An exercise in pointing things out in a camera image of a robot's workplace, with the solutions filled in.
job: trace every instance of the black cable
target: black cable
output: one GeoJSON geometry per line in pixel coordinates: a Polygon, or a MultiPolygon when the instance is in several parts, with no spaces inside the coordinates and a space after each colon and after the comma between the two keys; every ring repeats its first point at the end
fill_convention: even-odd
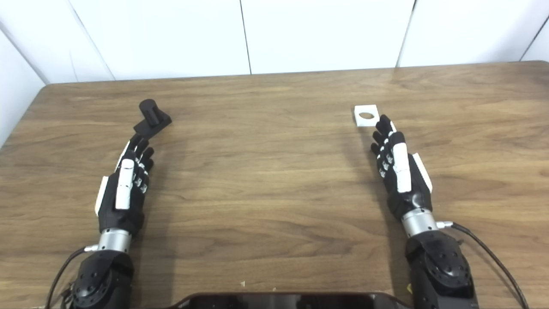
{"type": "Polygon", "coordinates": [[[67,260],[65,261],[65,263],[63,263],[63,265],[61,266],[61,268],[59,269],[59,272],[57,273],[57,275],[55,276],[55,279],[53,279],[53,282],[52,282],[52,286],[49,288],[49,292],[48,292],[48,297],[46,299],[46,305],[44,306],[44,309],[50,309],[51,308],[51,305],[52,305],[52,297],[53,297],[53,291],[55,290],[55,286],[57,285],[57,282],[59,281],[59,279],[61,278],[61,275],[63,274],[63,272],[65,271],[65,268],[67,268],[67,266],[69,265],[69,263],[77,256],[79,256],[80,254],[86,252],[86,247],[82,247],[78,250],[76,250],[75,252],[71,253],[71,255],[67,258],[67,260]]]}
{"type": "Polygon", "coordinates": [[[496,264],[501,268],[501,270],[505,273],[505,275],[507,276],[507,278],[509,278],[509,281],[511,282],[511,284],[513,285],[515,291],[517,292],[517,295],[518,295],[518,298],[520,299],[520,303],[522,305],[522,308],[523,309],[529,309],[530,307],[528,306],[528,303],[526,302],[526,297],[524,297],[524,294],[522,293],[522,290],[520,289],[520,287],[518,286],[518,283],[517,281],[513,278],[513,276],[511,275],[511,273],[509,272],[509,270],[507,270],[507,268],[503,265],[503,263],[500,261],[499,258],[497,258],[497,256],[492,252],[492,250],[490,250],[490,248],[488,248],[488,246],[486,246],[485,243],[482,242],[482,240],[480,240],[478,237],[475,236],[475,234],[473,234],[473,232],[471,232],[468,228],[462,226],[462,225],[459,225],[455,222],[453,222],[452,228],[458,230],[458,231],[461,231],[467,235],[469,235],[469,237],[471,237],[472,239],[474,239],[474,241],[476,241],[481,247],[482,249],[484,249],[488,255],[490,255],[490,257],[492,259],[494,259],[494,262],[496,262],[496,264]]]}

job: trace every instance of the robot finger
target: robot finger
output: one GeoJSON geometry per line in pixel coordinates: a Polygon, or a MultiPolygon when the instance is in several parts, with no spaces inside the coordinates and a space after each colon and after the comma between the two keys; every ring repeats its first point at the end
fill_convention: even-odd
{"type": "Polygon", "coordinates": [[[374,153],[374,155],[379,155],[379,145],[376,144],[376,143],[372,143],[370,145],[370,149],[372,150],[372,152],[374,153]]]}
{"type": "Polygon", "coordinates": [[[149,159],[149,161],[144,163],[145,171],[148,173],[150,171],[150,169],[153,168],[153,165],[154,165],[154,161],[152,159],[149,159]]]}
{"type": "Polygon", "coordinates": [[[154,149],[152,147],[149,147],[143,151],[143,154],[141,155],[141,158],[139,159],[140,162],[147,162],[149,159],[153,156],[154,149]]]}
{"type": "Polygon", "coordinates": [[[378,131],[375,131],[374,134],[372,134],[372,137],[374,138],[376,143],[379,145],[379,147],[383,146],[383,143],[384,143],[386,137],[381,135],[381,133],[379,133],[378,131]]]}
{"type": "Polygon", "coordinates": [[[379,121],[376,123],[376,129],[385,137],[389,137],[389,133],[392,132],[391,119],[385,114],[379,117],[379,121]]]}
{"type": "Polygon", "coordinates": [[[139,159],[141,155],[143,154],[143,151],[149,146],[149,141],[143,139],[139,144],[137,144],[137,147],[135,148],[136,158],[139,159]]]}

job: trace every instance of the black cylindrical object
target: black cylindrical object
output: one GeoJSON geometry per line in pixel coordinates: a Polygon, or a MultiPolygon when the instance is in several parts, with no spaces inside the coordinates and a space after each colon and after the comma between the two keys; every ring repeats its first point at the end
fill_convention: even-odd
{"type": "Polygon", "coordinates": [[[141,102],[139,104],[139,109],[141,110],[141,113],[143,113],[143,116],[149,126],[156,126],[160,124],[162,120],[160,119],[160,111],[158,110],[158,106],[153,99],[146,99],[141,102]]]}

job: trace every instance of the hole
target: hole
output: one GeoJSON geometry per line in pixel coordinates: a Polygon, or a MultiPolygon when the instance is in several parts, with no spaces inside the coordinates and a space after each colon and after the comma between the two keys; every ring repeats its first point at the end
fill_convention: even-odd
{"type": "Polygon", "coordinates": [[[364,118],[364,119],[373,119],[374,118],[374,115],[372,115],[371,113],[360,113],[358,115],[360,117],[364,118]]]}

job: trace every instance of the wooden table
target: wooden table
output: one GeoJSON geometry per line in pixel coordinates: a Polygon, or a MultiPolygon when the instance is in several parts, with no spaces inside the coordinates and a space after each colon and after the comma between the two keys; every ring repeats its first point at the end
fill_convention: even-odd
{"type": "MultiPolygon", "coordinates": [[[[275,290],[409,303],[406,237],[385,205],[373,130],[353,122],[359,104],[377,104],[421,154],[435,218],[477,233],[531,307],[549,306],[549,65],[524,62],[49,85],[0,151],[0,308],[43,305],[68,254],[97,242],[101,176],[145,98],[173,124],[152,139],[131,250],[137,307],[275,290]]],[[[488,256],[452,234],[481,307],[517,308],[488,256]]]]}

